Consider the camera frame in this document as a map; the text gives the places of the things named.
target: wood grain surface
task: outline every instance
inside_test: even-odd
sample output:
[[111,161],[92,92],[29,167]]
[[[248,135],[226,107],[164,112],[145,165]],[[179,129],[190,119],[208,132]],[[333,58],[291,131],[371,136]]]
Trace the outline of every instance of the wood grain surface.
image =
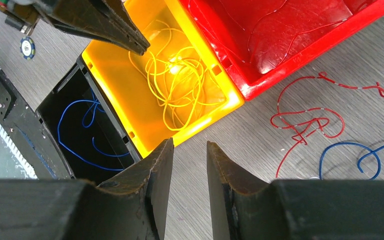
[[[22,34],[4,24],[0,14],[0,66],[27,102],[36,108],[51,88],[64,76],[89,40],[63,34],[40,22],[32,35],[36,56],[25,60],[19,45]],[[267,92],[222,120],[203,130],[174,150],[171,190],[167,211],[166,239],[212,239],[210,203],[206,171],[206,142],[218,143],[238,164],[264,181],[272,181],[276,168],[294,144],[291,130],[270,125],[276,112],[280,91],[298,77],[326,71],[339,83],[384,87],[384,17],[337,47],[314,60]],[[281,103],[284,111],[330,108],[344,118],[343,135],[327,139],[320,132],[300,144],[290,154],[280,171],[281,178],[318,176],[319,158],[330,144],[355,141],[373,148],[384,144],[384,98],[377,90],[349,90],[322,80],[301,81],[288,90]],[[290,122],[328,115],[333,124],[326,129],[335,133],[340,122],[325,112],[289,117]],[[376,172],[374,158],[364,162],[365,173],[356,167],[357,147],[332,149],[324,160],[326,179],[368,179]],[[379,153],[384,180],[384,150]]]

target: red and white striped cord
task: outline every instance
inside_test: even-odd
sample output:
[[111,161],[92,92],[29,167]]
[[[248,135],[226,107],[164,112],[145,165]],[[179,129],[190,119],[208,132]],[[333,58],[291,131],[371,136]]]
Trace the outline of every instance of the red and white striped cord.
[[[328,74],[324,71],[320,72],[318,74],[318,76],[303,76],[303,77],[300,77],[298,79],[295,79],[294,81],[292,81],[291,83],[289,83],[281,92],[280,92],[280,95],[277,99],[277,113],[275,115],[273,115],[271,118],[270,118],[270,123],[273,127],[275,128],[278,128],[278,129],[282,129],[282,130],[286,130],[286,129],[293,129],[295,131],[295,135],[292,136],[292,139],[294,141],[296,141],[296,143],[286,152],[285,156],[283,157],[282,161],[280,162],[279,166],[277,167],[277,171],[276,171],[276,178],[278,178],[279,176],[279,171],[281,170],[281,167],[283,165],[283,163],[285,162],[286,158],[288,157],[288,155],[292,152],[292,150],[298,145],[298,144],[304,144],[304,145],[307,145],[307,140],[306,138],[308,138],[309,136],[311,136],[312,134],[314,134],[317,130],[320,130],[320,132],[326,137],[326,138],[329,138],[329,139],[334,139],[334,138],[337,138],[339,137],[343,132],[344,132],[344,129],[345,129],[345,122],[344,122],[344,119],[342,118],[341,115],[339,115],[336,111],[332,110],[332,109],[329,109],[329,108],[324,108],[324,107],[313,107],[313,108],[310,108],[310,109],[307,109],[307,110],[303,110],[303,111],[290,111],[290,112],[281,112],[280,110],[280,103],[281,103],[281,99],[282,99],[282,96],[283,94],[285,93],[285,91],[290,87],[292,86],[293,84],[301,81],[301,80],[304,80],[304,79],[323,79],[323,80],[326,80],[332,84],[335,84],[341,88],[346,88],[346,89],[352,89],[352,90],[369,90],[369,89],[377,89],[379,91],[379,95],[384,98],[384,89],[380,86],[379,82],[376,82],[376,85],[373,85],[373,86],[350,86],[350,85],[345,85],[345,84],[342,84],[342,83],[338,83],[330,78],[327,77]],[[322,111],[328,111],[330,113],[333,113],[334,115],[336,115],[339,120],[341,121],[342,123],[342,127],[341,127],[341,130],[335,134],[335,135],[329,135],[329,134],[326,134],[325,131],[324,131],[324,128],[326,126],[329,125],[329,123],[331,122],[331,120],[328,118],[328,117],[315,117],[311,120],[308,120],[308,121],[305,121],[305,122],[301,122],[301,123],[298,123],[298,124],[290,124],[289,122],[287,122],[283,116],[288,116],[288,115],[297,115],[297,114],[303,114],[303,113],[308,113],[308,112],[312,112],[312,111],[319,111],[319,110],[322,110]],[[274,118],[280,118],[281,121],[285,124],[285,126],[279,126],[279,125],[276,125],[273,120]],[[313,125],[313,123],[317,123],[318,127],[316,129],[314,129],[313,131],[311,131],[310,133],[307,133],[308,129]],[[305,129],[302,130],[302,131],[298,131],[296,127],[298,126],[305,126]]]

